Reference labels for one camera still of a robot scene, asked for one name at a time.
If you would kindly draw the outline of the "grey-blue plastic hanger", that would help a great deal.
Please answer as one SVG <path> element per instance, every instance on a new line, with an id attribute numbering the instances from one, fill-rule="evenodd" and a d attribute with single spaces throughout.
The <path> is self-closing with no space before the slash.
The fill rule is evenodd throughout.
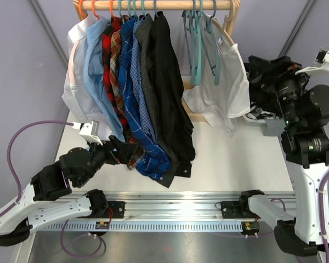
<path id="1" fill-rule="evenodd" d="M 215 40 L 215 35 L 212 26 L 212 20 L 217 12 L 217 1 L 213 0 L 212 2 L 213 15 L 208 17 L 208 15 L 206 15 L 204 12 L 202 13 L 202 17 L 205 19 L 204 31 L 209 35 L 209 43 L 212 45 L 212 47 L 208 49 L 205 42 L 203 42 L 203 48 L 205 50 L 211 73 L 214 76 L 214 85 L 217 86 L 220 80 L 220 62 L 218 55 L 218 43 Z"/>

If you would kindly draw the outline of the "black white checked shirt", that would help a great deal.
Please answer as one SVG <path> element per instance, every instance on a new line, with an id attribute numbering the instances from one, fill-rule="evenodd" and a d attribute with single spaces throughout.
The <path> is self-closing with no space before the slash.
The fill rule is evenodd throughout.
<path id="1" fill-rule="evenodd" d="M 252 102 L 250 105 L 250 111 L 246 114 L 246 117 L 254 122 L 263 122 L 266 119 L 275 119 L 276 114 L 265 111 L 257 106 L 256 103 Z"/>

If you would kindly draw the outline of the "teal plastic hanger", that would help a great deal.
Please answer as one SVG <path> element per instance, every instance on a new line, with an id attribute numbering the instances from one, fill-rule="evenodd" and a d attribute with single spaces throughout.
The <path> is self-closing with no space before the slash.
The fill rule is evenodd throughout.
<path id="1" fill-rule="evenodd" d="M 195 64 L 196 74 L 195 74 L 195 84 L 198 86 L 201 83 L 202 74 L 202 38 L 201 38 L 201 28 L 200 28 L 200 18 L 203 13 L 203 0 L 199 0 L 200 7 L 196 9 L 196 2 L 193 3 L 194 8 L 194 19 L 195 27 L 194 30 L 197 34 L 197 63 Z"/>

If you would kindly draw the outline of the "grey button shirt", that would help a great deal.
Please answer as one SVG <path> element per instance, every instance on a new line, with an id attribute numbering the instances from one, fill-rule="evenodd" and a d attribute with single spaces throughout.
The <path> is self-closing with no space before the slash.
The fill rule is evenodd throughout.
<path id="1" fill-rule="evenodd" d="M 285 131 L 283 119 L 265 119 L 266 128 L 263 131 L 264 136 L 279 136 Z"/>

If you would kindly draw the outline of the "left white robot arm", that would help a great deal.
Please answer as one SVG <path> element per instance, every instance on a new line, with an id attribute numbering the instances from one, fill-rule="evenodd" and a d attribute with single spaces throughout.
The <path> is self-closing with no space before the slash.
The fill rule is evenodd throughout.
<path id="1" fill-rule="evenodd" d="M 127 164 L 136 144 L 115 136 L 88 149 L 76 147 L 44 167 L 25 187 L 20 200 L 0 209 L 0 247 L 19 244 L 29 235 L 54 223 L 73 218 L 102 218 L 110 212 L 102 190 L 91 190 L 74 201 L 54 205 L 61 197 L 83 187 L 105 164 Z"/>

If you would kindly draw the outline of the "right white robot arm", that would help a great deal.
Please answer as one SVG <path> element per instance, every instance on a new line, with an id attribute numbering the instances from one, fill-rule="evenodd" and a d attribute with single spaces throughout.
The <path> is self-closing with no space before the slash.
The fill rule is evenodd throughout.
<path id="1" fill-rule="evenodd" d="M 297 211 L 294 216 L 286 213 L 259 190 L 242 192 L 238 211 L 244 217 L 264 220 L 285 253 L 305 257 L 323 251 L 329 256 L 329 138 L 324 130 L 329 123 L 329 86 L 307 89 L 311 76 L 329 73 L 329 50 L 320 50 L 309 67 L 288 56 L 274 60 L 250 56 L 248 65 L 250 87 L 276 95 Z"/>

